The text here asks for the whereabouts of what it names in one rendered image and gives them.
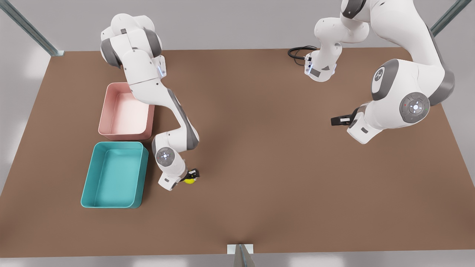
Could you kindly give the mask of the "pink rectangular tray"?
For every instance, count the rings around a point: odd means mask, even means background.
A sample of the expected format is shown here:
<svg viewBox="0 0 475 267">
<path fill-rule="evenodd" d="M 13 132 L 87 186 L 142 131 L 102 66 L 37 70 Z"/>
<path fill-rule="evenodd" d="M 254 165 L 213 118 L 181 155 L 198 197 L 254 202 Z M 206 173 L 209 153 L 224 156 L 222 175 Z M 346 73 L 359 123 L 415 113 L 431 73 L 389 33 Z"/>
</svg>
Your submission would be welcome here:
<svg viewBox="0 0 475 267">
<path fill-rule="evenodd" d="M 154 108 L 137 100 L 126 82 L 111 83 L 106 89 L 98 133 L 111 141 L 147 140 L 152 135 Z"/>
</svg>

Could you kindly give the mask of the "teal rectangular tray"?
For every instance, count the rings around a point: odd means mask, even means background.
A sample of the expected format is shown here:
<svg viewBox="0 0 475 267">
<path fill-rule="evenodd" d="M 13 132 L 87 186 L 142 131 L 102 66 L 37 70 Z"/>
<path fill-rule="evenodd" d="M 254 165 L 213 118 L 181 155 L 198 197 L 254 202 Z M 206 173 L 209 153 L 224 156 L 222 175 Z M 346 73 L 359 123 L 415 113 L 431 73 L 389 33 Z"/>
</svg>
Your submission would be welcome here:
<svg viewBox="0 0 475 267">
<path fill-rule="evenodd" d="M 149 152 L 141 142 L 99 142 L 91 156 L 81 196 L 84 208 L 138 208 Z"/>
</svg>

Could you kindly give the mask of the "silver frame post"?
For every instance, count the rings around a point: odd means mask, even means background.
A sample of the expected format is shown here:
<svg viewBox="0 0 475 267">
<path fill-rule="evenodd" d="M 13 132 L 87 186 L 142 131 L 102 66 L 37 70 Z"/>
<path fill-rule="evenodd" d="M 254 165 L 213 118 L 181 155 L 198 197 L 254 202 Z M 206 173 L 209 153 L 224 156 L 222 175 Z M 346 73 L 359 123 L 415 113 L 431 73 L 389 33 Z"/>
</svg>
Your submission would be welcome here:
<svg viewBox="0 0 475 267">
<path fill-rule="evenodd" d="M 256 267 L 251 254 L 254 254 L 253 244 L 228 244 L 227 254 L 233 254 L 233 267 Z"/>
<path fill-rule="evenodd" d="M 472 0 L 456 0 L 456 2 L 431 27 L 433 36 L 437 36 Z"/>
<path fill-rule="evenodd" d="M 56 49 L 8 0 L 0 0 L 0 9 L 50 56 L 64 56 L 65 51 Z"/>
</svg>

